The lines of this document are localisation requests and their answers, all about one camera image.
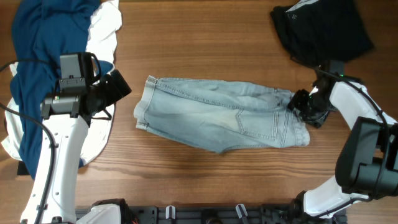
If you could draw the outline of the light blue denim shorts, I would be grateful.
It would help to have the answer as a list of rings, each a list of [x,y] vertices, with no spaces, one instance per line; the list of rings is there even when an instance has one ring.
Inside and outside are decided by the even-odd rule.
[[[139,129],[216,153],[307,146],[305,123],[287,107],[293,95],[249,82],[149,76],[134,117]]]

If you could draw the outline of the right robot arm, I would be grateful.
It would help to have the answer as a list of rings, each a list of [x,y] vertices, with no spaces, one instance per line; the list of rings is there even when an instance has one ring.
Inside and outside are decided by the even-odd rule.
[[[296,92],[289,110],[315,128],[337,111],[350,134],[334,176],[297,195],[286,215],[291,223],[341,223],[342,211],[351,205],[397,196],[397,121],[375,103],[360,78],[344,74],[342,61],[327,60],[313,69],[312,91]]]

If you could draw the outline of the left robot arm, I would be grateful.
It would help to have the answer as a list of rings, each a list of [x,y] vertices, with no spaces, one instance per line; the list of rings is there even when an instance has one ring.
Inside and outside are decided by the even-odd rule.
[[[90,52],[61,55],[60,70],[57,89],[41,104],[42,148],[21,223],[76,222],[76,177],[91,120],[131,92],[118,70],[103,75]]]

